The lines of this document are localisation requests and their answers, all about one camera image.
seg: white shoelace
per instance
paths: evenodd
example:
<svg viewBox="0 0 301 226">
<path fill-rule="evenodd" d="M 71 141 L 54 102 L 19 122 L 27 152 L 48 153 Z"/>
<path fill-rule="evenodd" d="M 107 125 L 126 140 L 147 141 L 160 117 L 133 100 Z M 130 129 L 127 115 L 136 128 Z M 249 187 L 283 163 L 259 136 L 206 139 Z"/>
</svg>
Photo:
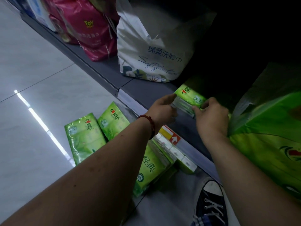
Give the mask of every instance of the white shoelace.
<svg viewBox="0 0 301 226">
<path fill-rule="evenodd" d="M 205 198 L 205 202 L 211 203 L 211 205 L 205 206 L 205 207 L 204 207 L 205 209 L 215 208 L 222 216 L 224 216 L 224 214 L 222 213 L 222 211 L 220 211 L 220 210 L 218 209 L 218 207 L 221 208 L 221 209 L 223 209 L 224 206 L 219 205 L 219 204 L 216 204 L 215 202 L 210 201 L 210 200 L 207 199 L 207 198 Z M 211 213 L 207 213 L 207 214 L 205 214 L 205 215 L 206 215 L 206 216 L 216 216 L 221 222 L 223 222 L 223 224 L 225 224 L 225 222 L 223 221 L 223 219 L 219 216 L 219 213 L 215 213 L 215 212 L 212 211 Z M 203 222 L 203 220 L 202 220 L 201 217 L 194 216 L 194 219 L 197 220 L 198 222 Z"/>
</svg>

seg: red string bracelet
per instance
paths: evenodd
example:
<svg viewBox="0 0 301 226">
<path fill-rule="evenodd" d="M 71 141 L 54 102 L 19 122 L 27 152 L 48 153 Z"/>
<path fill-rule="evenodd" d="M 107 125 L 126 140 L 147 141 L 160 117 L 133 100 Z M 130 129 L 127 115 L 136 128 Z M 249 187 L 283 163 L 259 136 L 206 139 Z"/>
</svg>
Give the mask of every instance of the red string bracelet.
<svg viewBox="0 0 301 226">
<path fill-rule="evenodd" d="M 140 117 L 145 117 L 146 119 L 148 119 L 150 121 L 152 133 L 151 133 L 151 137 L 149 139 L 151 140 L 155 136 L 155 123 L 153 122 L 152 118 L 148 117 L 147 115 L 140 115 L 137 119 L 139 119 Z"/>
</svg>

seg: hand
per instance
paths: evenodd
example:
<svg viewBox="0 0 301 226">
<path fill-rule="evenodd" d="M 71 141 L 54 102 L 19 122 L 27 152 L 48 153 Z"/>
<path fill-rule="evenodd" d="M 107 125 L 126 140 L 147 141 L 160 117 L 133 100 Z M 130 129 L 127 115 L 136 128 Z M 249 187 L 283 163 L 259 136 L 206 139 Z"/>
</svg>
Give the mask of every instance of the hand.
<svg viewBox="0 0 301 226">
<path fill-rule="evenodd" d="M 203 110 L 193 106 L 198 133 L 207 147 L 212 141 L 226 138 L 228 132 L 228 109 L 221 106 L 215 98 L 209 98 L 201 106 Z"/>
<path fill-rule="evenodd" d="M 174 122 L 175 117 L 178 116 L 177 110 L 170 106 L 176 96 L 176 94 L 169 94 L 159 98 L 145 114 L 151 117 L 155 123 L 155 135 L 159 132 L 163 125 Z"/>
</svg>

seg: black sneaker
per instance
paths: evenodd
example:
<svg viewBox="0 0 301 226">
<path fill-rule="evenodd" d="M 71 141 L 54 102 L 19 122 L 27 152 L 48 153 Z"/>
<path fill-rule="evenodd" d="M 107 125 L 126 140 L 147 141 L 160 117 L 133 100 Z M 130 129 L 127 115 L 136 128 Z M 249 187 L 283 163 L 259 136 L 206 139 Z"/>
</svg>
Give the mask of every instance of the black sneaker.
<svg viewBox="0 0 301 226">
<path fill-rule="evenodd" d="M 224 195 L 216 181 L 203 185 L 193 217 L 191 226 L 228 226 Z"/>
</svg>

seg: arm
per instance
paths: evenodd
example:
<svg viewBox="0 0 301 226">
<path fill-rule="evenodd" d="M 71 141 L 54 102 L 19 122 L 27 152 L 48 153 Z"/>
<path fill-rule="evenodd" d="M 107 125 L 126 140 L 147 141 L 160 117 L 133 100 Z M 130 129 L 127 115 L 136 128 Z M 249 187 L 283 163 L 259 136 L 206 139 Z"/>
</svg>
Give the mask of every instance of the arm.
<svg viewBox="0 0 301 226">
<path fill-rule="evenodd" d="M 209 150 L 240 224 L 300 225 L 301 208 L 228 140 L 228 110 L 215 98 L 194 108 L 198 132 Z"/>
<path fill-rule="evenodd" d="M 158 133 L 174 120 L 169 104 L 175 94 L 157 100 L 151 116 Z M 119 225 L 137 179 L 152 133 L 148 119 L 139 118 L 113 140 L 54 182 L 8 218 L 7 225 Z"/>
</svg>

